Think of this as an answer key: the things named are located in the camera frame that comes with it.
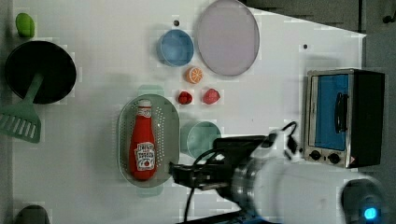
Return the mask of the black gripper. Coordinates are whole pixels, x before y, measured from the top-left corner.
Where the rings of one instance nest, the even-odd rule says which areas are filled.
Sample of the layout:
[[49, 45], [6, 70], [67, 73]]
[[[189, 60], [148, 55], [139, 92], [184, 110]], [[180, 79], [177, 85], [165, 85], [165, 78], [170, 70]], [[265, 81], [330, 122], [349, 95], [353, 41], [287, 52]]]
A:
[[174, 181], [191, 189], [214, 189], [231, 200], [235, 172], [248, 163], [253, 151], [268, 139], [267, 135], [217, 138], [213, 147], [201, 154], [193, 165], [169, 163]]

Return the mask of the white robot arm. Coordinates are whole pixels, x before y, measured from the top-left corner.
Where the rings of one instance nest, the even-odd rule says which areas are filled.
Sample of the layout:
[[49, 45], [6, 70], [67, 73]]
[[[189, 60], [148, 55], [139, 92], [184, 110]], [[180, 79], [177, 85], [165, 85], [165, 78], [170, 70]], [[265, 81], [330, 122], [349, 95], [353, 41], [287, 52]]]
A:
[[374, 178], [322, 163], [276, 156], [276, 133], [218, 138], [191, 165], [169, 164], [174, 181], [215, 190], [236, 212], [180, 224], [390, 224]]

